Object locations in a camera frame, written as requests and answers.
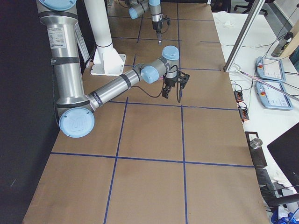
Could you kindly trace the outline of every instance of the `robotic arm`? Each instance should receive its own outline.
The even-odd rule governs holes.
[[[42,0],[37,0],[39,17],[41,23],[48,29],[53,56],[51,64],[57,77],[60,96],[56,102],[59,126],[67,136],[79,138],[90,133],[95,120],[92,112],[141,80],[150,84],[164,76],[163,96],[166,98],[175,83],[180,83],[180,91],[184,88],[189,76],[187,74],[182,76],[182,72],[178,71],[178,49],[167,46],[163,49],[162,56],[152,63],[138,64],[106,85],[85,95],[74,30],[78,22],[76,7],[74,4],[69,5],[72,2],[67,0],[63,10],[58,11],[56,8],[51,10],[40,1]]]
[[[170,26],[171,19],[163,17],[160,0],[126,0],[126,4],[130,8],[129,14],[133,20],[150,10],[153,29],[157,34],[158,44],[161,45],[163,23],[166,22]]]

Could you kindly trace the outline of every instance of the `grid line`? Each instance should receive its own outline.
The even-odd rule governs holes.
[[[121,132],[120,132],[120,137],[119,137],[119,140],[118,140],[118,145],[117,145],[117,150],[116,150],[116,155],[115,155],[115,161],[114,161],[114,167],[113,167],[113,172],[112,172],[112,177],[111,177],[111,182],[110,182],[109,194],[108,194],[105,217],[104,217],[104,224],[106,224],[107,216],[108,216],[108,209],[109,209],[110,197],[111,197],[112,186],[113,186],[113,181],[114,181],[114,175],[115,175],[115,170],[116,170],[117,157],[118,157],[118,152],[120,150],[122,130],[123,130],[123,125],[124,125],[125,117],[126,117],[126,111],[127,111],[127,105],[128,105],[127,102],[128,102],[128,97],[127,97],[127,100],[126,100],[126,105],[125,105],[125,109],[124,109],[123,117],[122,117],[122,122],[121,122]]]
[[[130,18],[130,16],[121,16],[121,15],[109,15],[108,17],[116,17],[116,18]],[[172,18],[171,20],[191,20],[191,21],[206,21],[206,22],[214,22],[214,20],[201,20],[201,19],[179,19]]]
[[[180,38],[179,38],[179,19],[178,19],[178,63],[179,69],[181,69],[181,48],[180,48]]]
[[[181,68],[185,70],[206,70],[206,71],[221,71],[221,69],[195,69],[195,68]]]
[[[79,154],[79,153],[63,153],[63,152],[51,152],[51,154],[86,156],[86,157],[100,157],[100,158],[109,158],[109,159],[115,159],[116,158],[116,156],[113,156],[113,155]],[[208,165],[208,166],[219,166],[219,167],[254,168],[254,166],[251,166],[251,165],[238,165],[238,164],[212,163],[212,162],[196,162],[196,161],[185,161],[184,162],[184,161],[178,161],[178,160],[148,159],[148,158],[138,158],[138,157],[125,157],[125,156],[118,156],[117,159],[152,161],[152,162],[169,162],[169,163],[182,163],[182,164],[195,164],[195,165]]]
[[[185,136],[184,136],[184,115],[183,106],[181,105],[181,123],[182,123],[182,149],[183,149],[183,172],[184,172],[184,195],[185,195],[185,224],[188,224],[188,207],[187,207],[187,183],[186,183],[186,163],[185,163]]]
[[[135,37],[112,37],[117,39],[131,39],[131,40],[148,40],[148,41],[156,41],[157,39],[153,38],[135,38]],[[173,39],[162,39],[162,41],[179,41],[179,40],[173,40]]]
[[[109,101],[109,103],[117,103],[117,104],[125,104],[126,102],[122,101]],[[218,107],[207,107],[207,106],[186,106],[186,105],[171,105],[171,104],[149,104],[149,103],[136,103],[136,102],[127,102],[127,104],[133,104],[133,105],[149,105],[149,106],[169,106],[169,107],[185,107],[185,108],[200,108],[200,109],[209,109],[209,110],[226,110],[226,111],[238,111],[238,109],[232,109],[232,108],[218,108]]]

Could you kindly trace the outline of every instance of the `label sticker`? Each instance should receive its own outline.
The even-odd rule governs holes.
[[[66,48],[63,27],[49,28],[48,36],[51,49]]]

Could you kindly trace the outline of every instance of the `white mounting bracket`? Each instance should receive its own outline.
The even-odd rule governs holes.
[[[106,76],[119,76],[123,73],[125,66],[126,55],[118,54],[113,50],[104,52],[102,57],[99,55],[98,49],[96,49],[93,68],[91,70],[92,75],[106,75]]]

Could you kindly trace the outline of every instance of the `black wall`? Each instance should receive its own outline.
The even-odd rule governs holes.
[[[59,128],[48,34],[36,2],[4,0],[0,8],[0,223],[20,224]],[[92,39],[81,11],[83,33]]]

